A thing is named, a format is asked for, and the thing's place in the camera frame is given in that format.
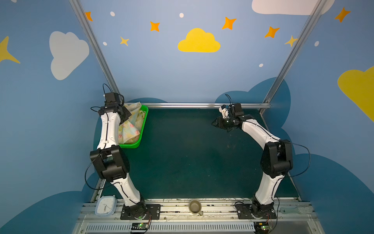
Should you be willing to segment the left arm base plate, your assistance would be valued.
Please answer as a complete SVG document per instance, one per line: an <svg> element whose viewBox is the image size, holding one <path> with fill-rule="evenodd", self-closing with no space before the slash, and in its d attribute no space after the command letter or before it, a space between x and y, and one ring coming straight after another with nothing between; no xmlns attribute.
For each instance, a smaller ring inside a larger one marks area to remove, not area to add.
<svg viewBox="0 0 374 234"><path fill-rule="evenodd" d="M161 205L160 204L146 204L146 205L123 205L120 219L121 220L158 220L160 218Z"/></svg>

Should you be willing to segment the pastel floral skirt pink flowers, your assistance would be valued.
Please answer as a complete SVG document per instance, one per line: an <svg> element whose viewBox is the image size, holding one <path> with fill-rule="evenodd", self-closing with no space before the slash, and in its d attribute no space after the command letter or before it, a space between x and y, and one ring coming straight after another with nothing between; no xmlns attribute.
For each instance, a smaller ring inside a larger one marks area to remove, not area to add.
<svg viewBox="0 0 374 234"><path fill-rule="evenodd" d="M142 104L140 102L126 106L131 116L119 127L119 144L133 144L139 140L146 114L145 111L141 110L141 107Z"/></svg>

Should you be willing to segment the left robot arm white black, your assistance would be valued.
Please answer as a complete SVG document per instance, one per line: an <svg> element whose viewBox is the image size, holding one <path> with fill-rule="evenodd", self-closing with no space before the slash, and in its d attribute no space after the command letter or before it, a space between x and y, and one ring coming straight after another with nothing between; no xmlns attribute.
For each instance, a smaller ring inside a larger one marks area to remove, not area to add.
<svg viewBox="0 0 374 234"><path fill-rule="evenodd" d="M127 207L145 207L141 193L130 178L130 162L119 146L119 127L130 117L130 112L120 104L105 104L98 110L102 127L97 149L90 159L101 179L111 183L120 193Z"/></svg>

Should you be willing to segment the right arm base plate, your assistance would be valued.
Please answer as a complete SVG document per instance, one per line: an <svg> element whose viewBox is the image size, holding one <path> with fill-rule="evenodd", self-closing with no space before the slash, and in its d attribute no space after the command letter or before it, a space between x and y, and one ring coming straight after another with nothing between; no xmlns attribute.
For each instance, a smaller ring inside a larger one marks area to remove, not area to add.
<svg viewBox="0 0 374 234"><path fill-rule="evenodd" d="M268 205L248 204L236 202L234 207L238 219L276 219L274 203Z"/></svg>

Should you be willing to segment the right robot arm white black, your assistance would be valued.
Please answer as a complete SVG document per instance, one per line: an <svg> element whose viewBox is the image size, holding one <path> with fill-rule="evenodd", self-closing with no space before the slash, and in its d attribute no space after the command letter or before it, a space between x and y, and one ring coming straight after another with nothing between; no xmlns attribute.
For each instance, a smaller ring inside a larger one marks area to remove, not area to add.
<svg viewBox="0 0 374 234"><path fill-rule="evenodd" d="M212 125L228 131L239 128L263 149L260 161L263 176L254 201L263 206L272 204L281 181L293 168L291 143L273 135L248 115L237 118L218 117Z"/></svg>

